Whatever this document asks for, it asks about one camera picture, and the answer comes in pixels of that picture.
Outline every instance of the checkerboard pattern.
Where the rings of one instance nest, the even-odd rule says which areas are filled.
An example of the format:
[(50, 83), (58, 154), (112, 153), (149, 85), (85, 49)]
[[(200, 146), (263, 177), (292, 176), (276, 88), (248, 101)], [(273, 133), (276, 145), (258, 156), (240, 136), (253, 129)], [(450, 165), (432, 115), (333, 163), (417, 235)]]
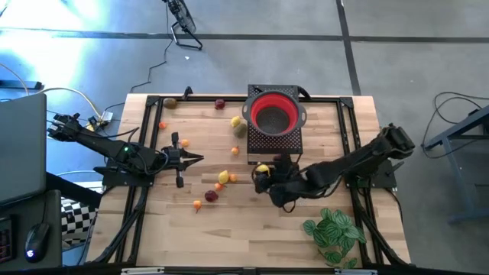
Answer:
[(65, 238), (64, 235), (87, 232), (90, 223), (97, 215), (98, 209), (80, 202), (74, 202), (70, 199), (62, 199), (61, 205), (61, 231), (63, 241), (69, 245), (85, 242), (85, 238)]

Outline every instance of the wooden table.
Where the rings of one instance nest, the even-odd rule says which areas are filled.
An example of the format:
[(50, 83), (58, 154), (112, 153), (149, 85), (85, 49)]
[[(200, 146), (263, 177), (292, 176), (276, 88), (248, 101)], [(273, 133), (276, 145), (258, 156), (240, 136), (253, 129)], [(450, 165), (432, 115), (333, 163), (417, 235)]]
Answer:
[[(128, 95), (119, 132), (141, 126), (146, 97)], [(379, 132), (374, 100), (370, 96), (353, 99), (361, 143), (366, 144)], [(308, 120), (303, 127), (304, 154), (300, 166), (341, 157), (335, 105), (303, 105)], [(341, 209), (353, 217), (349, 191), (342, 184), (329, 198), (299, 199), (290, 214), (272, 205), (267, 194), (255, 193), (250, 178), (252, 166), (247, 165), (246, 138), (235, 138), (230, 126), (231, 118), (241, 114), (241, 106), (242, 103), (228, 102), (225, 109), (215, 110), (211, 102), (180, 102), (177, 109), (164, 108), (161, 121), (167, 123), (167, 128), (159, 133), (157, 148), (170, 145), (170, 134), (178, 131), (180, 140), (190, 142), (187, 150), (204, 155), (205, 160), (184, 172), (182, 189), (175, 186), (174, 170), (158, 174), (148, 196), (138, 266), (326, 267), (312, 238), (303, 231), (302, 223), (307, 219), (318, 222), (319, 211), (325, 207), (332, 211)], [(148, 127), (146, 146), (152, 122)], [(231, 153), (234, 146), (241, 148), (238, 156)], [(238, 182), (229, 183), (219, 193), (217, 202), (208, 203), (203, 195), (214, 189), (223, 170), (237, 174)], [(100, 255), (121, 227), (127, 192), (127, 187), (117, 187), (103, 197), (88, 260)], [(203, 201), (197, 214), (193, 208), (196, 199)], [(400, 257), (409, 261), (396, 202), (382, 189), (372, 190), (372, 199), (378, 229)], [(130, 251), (132, 230), (126, 242), (125, 259)], [(366, 236), (368, 254), (374, 260), (371, 237), (367, 232)], [(348, 257), (359, 259), (359, 256), (356, 244)]]

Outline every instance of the collapsible colander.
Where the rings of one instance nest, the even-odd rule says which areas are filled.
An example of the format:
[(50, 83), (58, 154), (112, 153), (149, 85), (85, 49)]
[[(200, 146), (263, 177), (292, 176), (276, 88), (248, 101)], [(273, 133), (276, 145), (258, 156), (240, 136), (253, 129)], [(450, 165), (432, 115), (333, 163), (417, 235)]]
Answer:
[(307, 120), (305, 108), (290, 95), (278, 91), (261, 92), (247, 99), (241, 113), (259, 132), (272, 137), (289, 134)]

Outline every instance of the black mouse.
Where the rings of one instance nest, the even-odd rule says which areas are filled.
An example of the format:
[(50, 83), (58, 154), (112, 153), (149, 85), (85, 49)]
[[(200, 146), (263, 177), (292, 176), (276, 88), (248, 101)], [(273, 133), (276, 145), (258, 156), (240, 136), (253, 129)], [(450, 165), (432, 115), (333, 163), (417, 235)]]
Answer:
[(49, 225), (47, 223), (40, 223), (31, 227), (25, 240), (25, 260), (29, 263), (37, 263), (44, 258), (48, 236)]

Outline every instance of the white cable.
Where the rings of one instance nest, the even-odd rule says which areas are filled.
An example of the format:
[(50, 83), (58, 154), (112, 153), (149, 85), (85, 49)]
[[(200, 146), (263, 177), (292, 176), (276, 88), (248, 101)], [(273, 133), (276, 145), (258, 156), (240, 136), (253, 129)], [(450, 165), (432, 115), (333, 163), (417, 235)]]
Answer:
[(95, 106), (93, 105), (93, 103), (90, 101), (90, 99), (87, 98), (86, 95), (84, 95), (82, 92), (80, 92), (78, 90), (71, 89), (71, 88), (65, 88), (65, 87), (54, 87), (54, 88), (44, 89), (44, 90), (39, 91), (39, 92), (49, 92), (49, 91), (54, 91), (54, 90), (67, 90), (67, 91), (71, 91), (71, 92), (76, 92), (77, 94), (81, 95), (90, 104), (90, 106), (92, 107), (93, 111), (99, 117), (99, 120), (100, 121), (102, 120), (102, 116), (97, 112), (97, 109), (95, 108)]
[(8, 70), (10, 73), (12, 73), (12, 74), (13, 74), (15, 77), (17, 77), (17, 79), (19, 79), (19, 80), (21, 81), (22, 86), (24, 87), (25, 93), (26, 93), (27, 95), (29, 95), (28, 86), (27, 86), (27, 85), (25, 85), (24, 80), (22, 80), (22, 78), (21, 78), (19, 75), (18, 75), (17, 73), (15, 73), (13, 70), (10, 70), (10, 68), (8, 68), (6, 65), (4, 65), (4, 64), (2, 64), (2, 63), (0, 63), (0, 66), (2, 66), (2, 67), (4, 67), (4, 68), (6, 68), (6, 69), (7, 69), (7, 70)]
[(69, 175), (72, 173), (97, 173), (97, 172), (94, 170), (78, 170), (78, 171), (70, 171), (70, 172), (59, 173), (56, 176)]

